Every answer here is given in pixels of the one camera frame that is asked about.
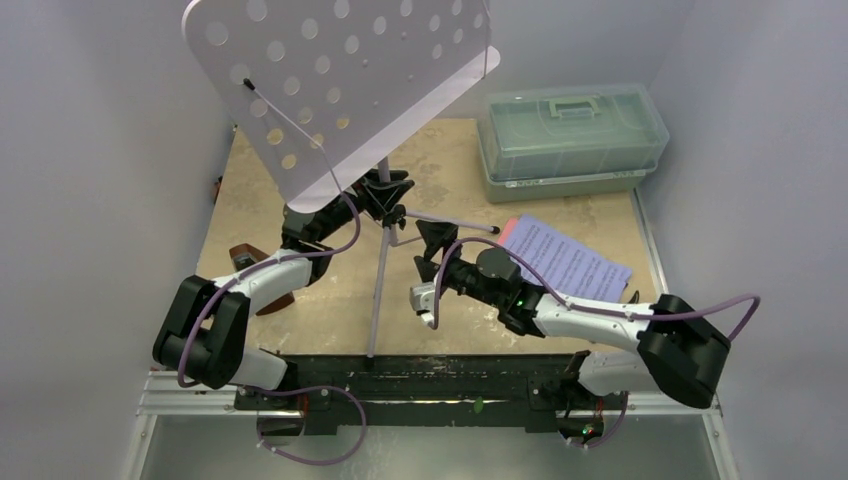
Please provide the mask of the lilac perforated music stand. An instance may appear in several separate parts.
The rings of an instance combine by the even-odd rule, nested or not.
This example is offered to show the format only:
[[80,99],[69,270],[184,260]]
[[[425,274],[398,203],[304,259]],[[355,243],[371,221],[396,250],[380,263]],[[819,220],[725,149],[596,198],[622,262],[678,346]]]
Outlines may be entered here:
[[181,27],[266,171],[223,188],[252,238],[385,167],[500,61],[484,1],[193,1]]

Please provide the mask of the white sheet music pages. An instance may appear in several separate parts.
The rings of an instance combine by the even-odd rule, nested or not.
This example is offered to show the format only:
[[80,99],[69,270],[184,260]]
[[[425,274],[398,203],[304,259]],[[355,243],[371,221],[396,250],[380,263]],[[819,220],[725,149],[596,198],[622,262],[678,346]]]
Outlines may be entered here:
[[505,245],[532,269],[522,276],[539,284],[545,280],[557,292],[597,301],[617,302],[632,269],[612,262],[572,237],[530,215],[518,223]]

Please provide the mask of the pink paper folder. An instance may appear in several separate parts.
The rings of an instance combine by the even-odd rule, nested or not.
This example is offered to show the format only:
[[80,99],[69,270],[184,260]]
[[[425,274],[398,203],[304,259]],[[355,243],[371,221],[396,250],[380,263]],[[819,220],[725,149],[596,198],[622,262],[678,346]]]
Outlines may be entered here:
[[501,233],[499,234],[499,237],[497,239],[497,243],[499,245],[505,245],[508,242],[512,232],[514,231],[514,229],[516,227],[516,224],[518,223],[518,220],[519,220],[518,217],[512,217],[505,223],[505,225],[502,227]]

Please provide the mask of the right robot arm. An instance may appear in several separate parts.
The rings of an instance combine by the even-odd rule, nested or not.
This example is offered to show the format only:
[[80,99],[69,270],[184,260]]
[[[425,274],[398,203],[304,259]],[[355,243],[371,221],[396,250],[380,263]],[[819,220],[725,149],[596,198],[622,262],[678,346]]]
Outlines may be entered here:
[[494,308],[516,335],[619,349],[617,360],[588,355],[564,376],[561,392],[573,406],[640,386],[688,407],[712,404],[731,341],[681,298],[663,294],[653,303],[622,304],[568,296],[543,280],[524,279],[522,262],[494,243],[475,261],[463,260],[455,224],[419,220],[416,227],[425,251],[414,259],[421,282],[410,289],[410,305],[427,327],[438,328],[442,295],[453,290]]

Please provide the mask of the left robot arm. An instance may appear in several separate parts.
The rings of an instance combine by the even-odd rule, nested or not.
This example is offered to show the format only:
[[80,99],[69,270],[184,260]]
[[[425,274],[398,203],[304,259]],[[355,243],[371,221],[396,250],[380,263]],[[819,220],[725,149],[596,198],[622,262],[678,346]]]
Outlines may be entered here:
[[249,320],[274,302],[317,282],[334,250],[323,240],[361,213],[375,220],[400,220],[400,200],[413,186],[405,170],[382,180],[371,170],[349,190],[313,213],[284,210],[282,244],[258,263],[217,279],[192,275],[179,285],[152,347],[157,363],[178,371],[185,386],[259,389],[272,408],[297,399],[294,369],[282,358],[246,344]]

